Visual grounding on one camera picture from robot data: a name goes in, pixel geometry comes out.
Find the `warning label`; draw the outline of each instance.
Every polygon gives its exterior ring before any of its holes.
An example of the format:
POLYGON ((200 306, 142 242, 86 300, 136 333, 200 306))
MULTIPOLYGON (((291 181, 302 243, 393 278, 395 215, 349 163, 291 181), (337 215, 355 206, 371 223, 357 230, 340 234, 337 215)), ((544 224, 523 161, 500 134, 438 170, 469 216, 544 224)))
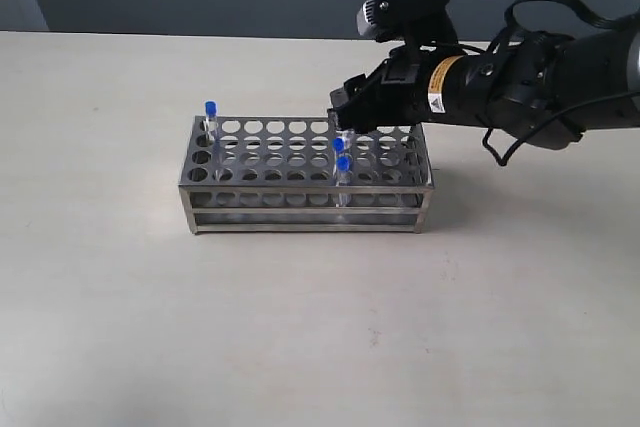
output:
POLYGON ((435 114, 444 114, 446 112, 444 109, 444 101, 442 100, 444 79, 454 62, 462 57, 462 55, 458 55, 455 57, 448 57, 444 59, 434 69, 433 74, 431 74, 431 79, 429 80, 429 88, 427 91, 429 108, 431 109, 431 112, 435 114))

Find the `white table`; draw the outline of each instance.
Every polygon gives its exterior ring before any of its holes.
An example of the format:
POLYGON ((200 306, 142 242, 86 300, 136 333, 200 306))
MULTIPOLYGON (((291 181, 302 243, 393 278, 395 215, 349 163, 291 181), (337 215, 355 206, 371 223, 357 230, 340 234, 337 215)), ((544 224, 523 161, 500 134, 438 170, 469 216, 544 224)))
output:
POLYGON ((637 424, 638 131, 427 126, 423 235, 189 233, 203 100, 322 115, 387 49, 0 34, 0 426, 637 424))

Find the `blue-capped test tube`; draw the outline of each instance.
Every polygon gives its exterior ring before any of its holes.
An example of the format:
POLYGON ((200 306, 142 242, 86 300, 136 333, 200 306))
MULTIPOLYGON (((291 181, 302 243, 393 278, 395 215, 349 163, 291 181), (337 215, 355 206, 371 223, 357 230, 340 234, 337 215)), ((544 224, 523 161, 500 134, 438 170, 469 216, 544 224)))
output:
MULTIPOLYGON (((351 183, 351 158, 344 154, 336 159, 336 187, 344 187, 351 183)), ((346 207, 351 200, 349 194, 338 194, 338 207, 346 207)))
POLYGON ((218 140, 218 106, 213 100, 208 100, 204 103, 205 120, 204 126, 207 131, 207 137, 210 142, 218 140))

